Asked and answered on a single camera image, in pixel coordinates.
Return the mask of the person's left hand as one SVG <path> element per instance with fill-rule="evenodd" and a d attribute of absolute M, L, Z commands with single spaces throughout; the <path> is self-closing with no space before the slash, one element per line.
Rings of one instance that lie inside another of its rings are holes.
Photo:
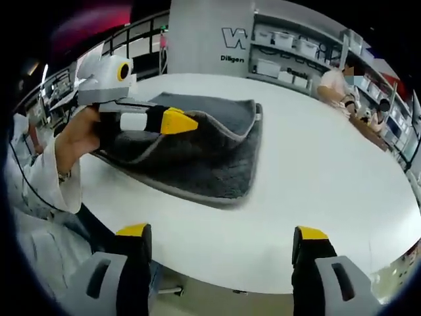
<path fill-rule="evenodd" d="M 94 126 L 100 122 L 99 112 L 92 106 L 78 112 L 55 139 L 57 170 L 67 173 L 78 159 L 99 148 L 100 139 Z"/>

